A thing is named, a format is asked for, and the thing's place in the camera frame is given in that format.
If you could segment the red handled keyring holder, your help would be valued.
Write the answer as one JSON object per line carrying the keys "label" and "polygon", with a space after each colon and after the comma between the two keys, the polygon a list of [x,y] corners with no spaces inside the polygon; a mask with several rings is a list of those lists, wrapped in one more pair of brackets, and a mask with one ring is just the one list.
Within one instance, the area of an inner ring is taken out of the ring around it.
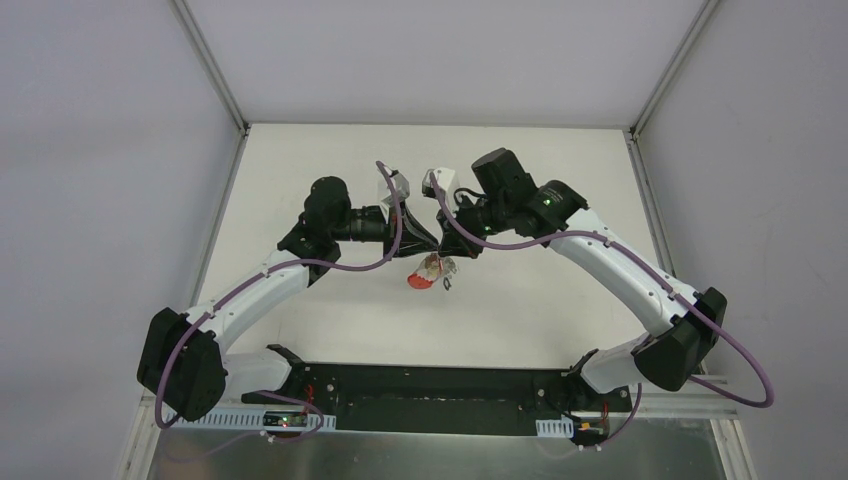
{"label": "red handled keyring holder", "polygon": [[407,284],[416,290],[426,290],[441,285],[445,291],[449,291],[452,288],[453,277],[457,272],[458,267],[451,257],[431,253],[407,277]]}

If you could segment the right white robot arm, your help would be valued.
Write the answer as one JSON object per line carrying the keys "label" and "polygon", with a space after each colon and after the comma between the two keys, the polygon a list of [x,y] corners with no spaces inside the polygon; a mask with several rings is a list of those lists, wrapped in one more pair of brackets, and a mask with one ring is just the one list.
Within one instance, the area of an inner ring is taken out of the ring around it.
{"label": "right white robot arm", "polygon": [[697,291],[631,251],[585,198],[558,180],[537,185],[508,149],[479,158],[472,171],[483,190],[475,201],[456,199],[460,189],[450,169],[432,169],[422,182],[423,194],[443,207],[440,253],[475,258],[484,240],[506,231],[538,239],[597,280],[645,329],[581,358],[567,384],[572,404],[593,409],[607,393],[636,382],[680,390],[717,343],[713,328],[723,322],[725,295],[714,287]]}

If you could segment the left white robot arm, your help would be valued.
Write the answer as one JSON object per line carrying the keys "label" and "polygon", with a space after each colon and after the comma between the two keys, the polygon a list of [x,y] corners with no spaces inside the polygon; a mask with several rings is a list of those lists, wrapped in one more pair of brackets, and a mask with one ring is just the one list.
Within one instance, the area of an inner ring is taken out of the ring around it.
{"label": "left white robot arm", "polygon": [[316,180],[292,230],[261,265],[229,290],[185,312],[164,308],[151,319],[137,379],[154,394],[156,411],[169,407],[177,418],[195,421],[223,399],[268,391],[281,404],[297,402],[305,378],[277,347],[233,354],[235,341],[285,300],[338,268],[347,241],[381,244],[392,258],[432,253],[438,239],[408,210],[409,185],[392,171],[377,205],[354,208],[346,183],[334,176]]}

